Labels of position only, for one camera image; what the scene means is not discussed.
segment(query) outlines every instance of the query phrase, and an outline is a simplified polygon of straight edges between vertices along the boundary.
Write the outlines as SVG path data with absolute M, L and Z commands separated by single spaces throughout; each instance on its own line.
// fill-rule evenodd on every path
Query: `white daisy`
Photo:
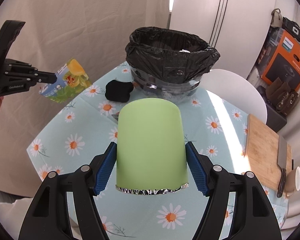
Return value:
M 211 145 L 207 148 L 206 153 L 208 156 L 217 156 L 217 148 L 214 145 Z
M 233 109 L 231 113 L 232 113 L 234 119 L 236 119 L 238 121 L 241 121 L 241 119 L 242 119 L 241 112 L 239 112 L 238 110 Z
M 111 233 L 113 233 L 113 226 L 111 222 L 106 222 L 106 220 L 107 220 L 106 216 L 101 217 L 103 228 L 105 229 L 105 231 L 107 231 L 108 235 L 111 236 Z
M 231 225 L 232 222 L 232 217 L 233 217 L 233 212 L 232 212 L 232 207 L 227 207 L 226 210 L 226 215 L 225 215 L 225 221 L 224 223 L 227 224 L 228 226 Z
M 95 196 L 94 199 L 98 200 L 99 198 L 102 198 L 102 196 L 105 196 L 106 194 L 104 193 L 107 190 L 107 187 L 105 188 L 105 190 L 101 191 L 100 194 L 98 196 Z
M 248 127 L 246 126 L 246 124 L 244 123 L 243 125 L 242 125 L 242 128 L 243 128 L 243 132 L 244 132 L 244 134 L 248 134 Z
M 36 157 L 42 148 L 42 143 L 40 139 L 34 139 L 34 141 L 31 143 L 32 148 L 30 149 L 32 156 Z
M 245 148 L 243 145 L 241 145 L 241 152 L 240 152 L 240 155 L 241 155 L 241 156 L 244 156 L 245 153 L 246 153 L 246 148 Z
M 106 113 L 106 116 L 108 116 L 109 114 L 113 114 L 115 111 L 114 108 L 115 104 L 114 103 L 110 103 L 108 100 L 103 101 L 103 103 L 100 103 L 98 108 L 100 108 L 100 113 Z
M 75 119 L 75 114 L 74 114 L 74 112 L 70 112 L 70 113 L 68 113 L 67 115 L 66 115 L 66 117 L 65 117 L 65 121 L 66 122 L 72 122 L 72 120 L 73 119 Z
M 265 191 L 266 195 L 269 197 L 270 189 L 263 185 L 262 185 L 262 187 L 263 187 L 263 190 Z
M 51 166 L 48 167 L 47 164 L 43 165 L 43 166 L 39 169 L 39 171 L 38 171 L 38 174 L 39 174 L 40 178 L 41 178 L 42 180 L 44 180 L 45 177 L 48 175 L 48 173 L 51 171 L 51 169 L 52 169 Z
M 74 156 L 75 153 L 80 155 L 78 149 L 82 150 L 81 147 L 85 145 L 85 142 L 82 142 L 81 140 L 82 136 L 78 137 L 77 133 L 75 134 L 74 138 L 72 134 L 70 135 L 70 138 L 68 137 L 65 148 L 67 148 L 67 153 L 69 155 L 72 154 L 72 156 Z
M 223 132 L 220 122 L 218 121 L 218 118 L 215 119 L 211 116 L 211 119 L 207 117 L 206 119 L 206 125 L 208 126 L 208 129 L 211 129 L 211 132 L 219 134 L 219 132 Z
M 118 128 L 115 127 L 114 129 L 111 129 L 111 132 L 109 134 L 109 139 L 111 139 L 112 142 L 116 142 L 118 139 Z
M 187 212 L 185 210 L 180 211 L 181 206 L 176 206 L 175 210 L 173 210 L 173 206 L 170 203 L 170 212 L 167 210 L 165 206 L 162 206 L 162 210 L 158 210 L 158 212 L 162 215 L 158 215 L 157 218 L 161 219 L 158 221 L 158 224 L 163 223 L 162 228 L 167 227 L 169 229 L 172 226 L 172 229 L 176 228 L 176 223 L 179 226 L 182 226 L 182 223 L 179 221 L 180 219 L 185 219 L 184 216 Z
M 130 73 L 130 69 L 129 69 L 129 68 L 124 68 L 124 69 L 122 70 L 122 73 Z
M 283 202 L 288 203 L 289 199 L 287 198 L 286 194 L 283 194 Z
M 191 99 L 191 104 L 194 106 L 194 107 L 198 107 L 201 105 L 201 103 L 199 102 L 198 99 L 194 98 L 194 99 Z
M 54 168 L 54 171 L 55 171 L 56 173 L 58 173 L 58 174 L 61 174 L 61 173 L 63 172 L 63 169 L 62 169 L 61 166 L 56 166 L 56 167 Z
M 94 97 L 97 93 L 100 93 L 100 87 L 97 85 L 92 85 L 91 87 L 85 90 L 85 95 L 88 97 Z

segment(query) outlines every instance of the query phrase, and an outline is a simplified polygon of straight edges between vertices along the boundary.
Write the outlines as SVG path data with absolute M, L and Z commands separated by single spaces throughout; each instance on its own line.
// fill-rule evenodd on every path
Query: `kitchen knife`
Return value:
M 279 146 L 278 146 L 278 166 L 281 168 L 281 179 L 278 186 L 277 197 L 282 197 L 284 185 L 286 184 L 287 176 L 287 141 L 279 135 Z

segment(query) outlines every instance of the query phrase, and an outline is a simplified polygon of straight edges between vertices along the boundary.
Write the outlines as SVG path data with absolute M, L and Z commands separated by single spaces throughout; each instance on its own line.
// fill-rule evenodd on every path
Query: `white cabinet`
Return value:
M 170 29 L 196 34 L 207 42 L 212 35 L 210 45 L 220 53 L 213 68 L 247 78 L 266 38 L 274 3 L 275 0 L 174 0 Z

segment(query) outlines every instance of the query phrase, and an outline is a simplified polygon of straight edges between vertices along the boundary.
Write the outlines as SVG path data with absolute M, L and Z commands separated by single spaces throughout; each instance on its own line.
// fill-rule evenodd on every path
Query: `blue gripper pad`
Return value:
M 106 157 L 96 174 L 96 184 L 93 188 L 93 191 L 96 195 L 99 195 L 101 191 L 106 189 L 109 177 L 117 160 L 117 144 L 111 144 L 112 146 L 110 145 L 110 149 L 108 148 L 105 152 Z
M 196 153 L 189 143 L 186 144 L 186 158 L 198 190 L 201 191 L 203 195 L 206 195 L 209 191 L 207 185 L 207 174 L 203 170 Z

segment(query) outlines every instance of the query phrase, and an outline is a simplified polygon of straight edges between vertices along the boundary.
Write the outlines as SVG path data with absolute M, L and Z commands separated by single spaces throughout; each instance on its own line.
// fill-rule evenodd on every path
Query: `cardboard box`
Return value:
M 271 84 L 276 78 L 300 88 L 300 43 L 286 30 L 275 28 L 263 47 L 265 54 L 257 66 L 261 78 Z

